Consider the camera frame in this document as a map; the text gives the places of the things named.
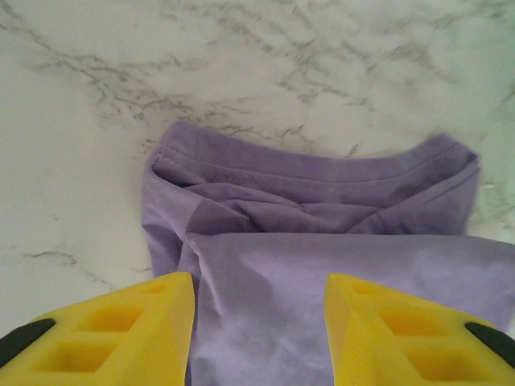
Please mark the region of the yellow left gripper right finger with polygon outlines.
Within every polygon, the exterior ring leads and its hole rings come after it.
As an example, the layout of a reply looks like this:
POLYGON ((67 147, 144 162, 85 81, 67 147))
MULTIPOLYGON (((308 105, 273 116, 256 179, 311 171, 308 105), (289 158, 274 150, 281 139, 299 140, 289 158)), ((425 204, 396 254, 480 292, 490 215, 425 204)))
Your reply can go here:
POLYGON ((325 323, 336 385, 512 385, 514 341, 490 322, 340 273, 325 323))

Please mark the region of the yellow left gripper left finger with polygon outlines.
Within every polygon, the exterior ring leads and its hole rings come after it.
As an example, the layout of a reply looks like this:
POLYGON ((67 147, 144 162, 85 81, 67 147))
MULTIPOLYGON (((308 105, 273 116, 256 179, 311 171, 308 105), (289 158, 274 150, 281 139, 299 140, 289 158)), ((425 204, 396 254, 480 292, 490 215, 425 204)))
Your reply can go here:
POLYGON ((176 272, 47 312, 1 339, 3 385, 183 385, 195 293, 176 272))

